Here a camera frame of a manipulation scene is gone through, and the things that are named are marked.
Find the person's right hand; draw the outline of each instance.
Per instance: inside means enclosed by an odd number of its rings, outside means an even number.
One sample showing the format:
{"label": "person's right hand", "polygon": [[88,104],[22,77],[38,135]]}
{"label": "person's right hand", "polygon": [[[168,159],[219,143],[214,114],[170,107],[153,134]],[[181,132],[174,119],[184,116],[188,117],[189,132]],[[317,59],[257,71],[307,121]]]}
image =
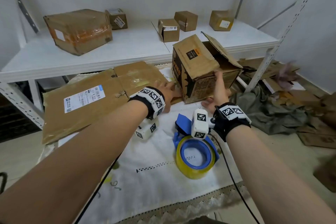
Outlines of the person's right hand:
{"label": "person's right hand", "polygon": [[231,95],[231,91],[229,89],[225,89],[224,81],[223,81],[223,73],[220,71],[215,72],[216,76],[216,85],[215,91],[213,93],[213,98],[208,98],[205,101],[202,101],[202,106],[207,108],[209,112],[212,114],[215,112],[215,105],[222,105],[226,102],[229,102],[229,95]]}

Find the cable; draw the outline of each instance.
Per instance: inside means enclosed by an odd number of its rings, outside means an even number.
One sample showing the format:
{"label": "cable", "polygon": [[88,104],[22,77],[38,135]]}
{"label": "cable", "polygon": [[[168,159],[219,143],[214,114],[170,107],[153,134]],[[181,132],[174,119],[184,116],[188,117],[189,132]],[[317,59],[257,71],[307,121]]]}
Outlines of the cable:
{"label": "cable", "polygon": [[120,157],[120,155],[115,159],[115,161],[113,162],[113,164],[109,167],[108,171],[106,172],[104,178],[100,181],[98,187],[96,188],[96,190],[94,191],[94,193],[91,195],[89,201],[87,201],[86,205],[84,206],[82,212],[80,213],[80,215],[78,216],[78,218],[76,219],[76,221],[73,224],[78,224],[78,222],[80,221],[80,219],[83,217],[86,209],[89,207],[89,205],[91,204],[92,200],[95,198],[96,194],[98,193],[100,187],[103,185],[107,175],[109,175],[109,173],[111,172],[111,169],[113,168],[114,164],[117,162],[118,158]]}
{"label": "cable", "polygon": [[211,136],[213,139],[215,139],[215,141],[217,142],[217,144],[218,144],[218,146],[219,146],[219,148],[220,148],[220,150],[221,150],[221,152],[222,152],[222,154],[223,154],[223,157],[224,157],[224,160],[225,160],[225,164],[226,164],[226,166],[227,166],[227,169],[228,169],[228,171],[229,171],[229,174],[230,174],[230,176],[231,176],[231,179],[232,179],[232,181],[233,181],[234,186],[236,187],[236,190],[237,190],[239,196],[241,197],[241,199],[242,199],[242,201],[244,202],[244,204],[245,204],[245,206],[247,207],[247,209],[250,211],[250,214],[252,215],[252,217],[254,218],[254,220],[255,220],[258,224],[260,224],[259,221],[257,220],[257,218],[256,218],[256,217],[254,216],[254,214],[252,213],[252,211],[251,211],[251,209],[249,208],[249,206],[247,205],[245,199],[243,198],[242,194],[240,193],[240,191],[239,191],[239,189],[238,189],[238,187],[237,187],[237,184],[236,184],[235,180],[233,179],[233,176],[232,176],[232,174],[231,174],[231,171],[230,171],[228,162],[226,161],[226,158],[225,158],[225,155],[224,155],[224,151],[223,151],[221,145],[219,144],[219,142],[217,141],[217,139],[216,139],[216,137],[215,137],[214,135],[212,135],[212,134],[210,134],[210,133],[208,133],[208,135],[210,135],[210,136]]}

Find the tape roll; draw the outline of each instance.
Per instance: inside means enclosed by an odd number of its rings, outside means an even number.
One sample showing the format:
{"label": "tape roll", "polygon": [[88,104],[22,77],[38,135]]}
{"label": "tape roll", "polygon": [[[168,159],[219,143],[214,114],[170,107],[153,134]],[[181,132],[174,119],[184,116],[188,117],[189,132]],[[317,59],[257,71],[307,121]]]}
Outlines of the tape roll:
{"label": "tape roll", "polygon": [[[189,147],[198,149],[203,155],[206,156],[206,161],[204,164],[200,166],[194,166],[187,162],[186,158],[184,157],[184,150],[188,148],[187,144],[189,144]],[[176,165],[181,173],[183,173],[186,177],[194,180],[201,179],[213,167],[214,164],[214,150],[205,141],[194,139],[192,136],[186,136],[183,137],[183,139],[179,142],[176,150]]]}

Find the forearm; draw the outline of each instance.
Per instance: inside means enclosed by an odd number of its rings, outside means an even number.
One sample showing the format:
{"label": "forearm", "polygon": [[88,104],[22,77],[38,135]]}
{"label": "forearm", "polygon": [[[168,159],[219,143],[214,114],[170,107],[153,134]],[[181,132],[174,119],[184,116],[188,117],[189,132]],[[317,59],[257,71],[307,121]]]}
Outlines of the forearm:
{"label": "forearm", "polygon": [[247,126],[226,137],[265,223],[336,223],[334,212]]}
{"label": "forearm", "polygon": [[82,130],[0,196],[0,222],[72,223],[147,114],[133,100]]}

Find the black printed design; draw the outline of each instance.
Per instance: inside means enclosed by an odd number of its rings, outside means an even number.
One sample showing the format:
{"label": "black printed design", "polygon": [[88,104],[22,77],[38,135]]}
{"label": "black printed design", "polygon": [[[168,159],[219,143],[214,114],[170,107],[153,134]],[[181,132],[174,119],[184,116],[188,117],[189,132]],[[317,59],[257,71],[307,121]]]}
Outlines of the black printed design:
{"label": "black printed design", "polygon": [[230,114],[233,114],[233,110],[231,108],[226,108],[225,110],[222,111],[222,113],[225,116],[229,116]]}
{"label": "black printed design", "polygon": [[191,50],[190,52],[187,52],[186,54],[190,60],[198,56],[195,50]]}
{"label": "black printed design", "polygon": [[162,113],[162,110],[163,110],[163,108],[161,108],[160,110],[158,110],[157,115],[159,115],[160,113]]}
{"label": "black printed design", "polygon": [[156,129],[156,125],[155,125],[155,123],[150,127],[150,130],[151,130],[151,132],[153,133],[153,131]]}
{"label": "black printed design", "polygon": [[157,106],[158,108],[160,108],[161,106],[163,106],[162,101],[161,101],[160,98],[159,98],[157,101],[155,101],[155,103],[156,103],[156,106]]}
{"label": "black printed design", "polygon": [[142,135],[141,135],[140,133],[136,132],[136,135],[137,135],[138,137],[140,137],[140,138],[143,139],[143,137],[142,137]]}
{"label": "black printed design", "polygon": [[156,95],[153,91],[152,91],[151,93],[149,93],[149,96],[150,96],[151,98],[153,98],[154,100],[157,99],[157,98],[159,97],[159,96]]}
{"label": "black printed design", "polygon": [[239,108],[232,108],[235,113],[242,114],[243,112]]}
{"label": "black printed design", "polygon": [[150,90],[142,89],[140,92],[145,93],[145,94],[148,94],[148,93],[150,92]]}
{"label": "black printed design", "polygon": [[207,118],[206,118],[205,114],[198,113],[197,114],[197,120],[207,121]]}
{"label": "black printed design", "polygon": [[197,138],[203,138],[205,136],[205,133],[201,133],[201,132],[196,132],[195,133],[195,137]]}

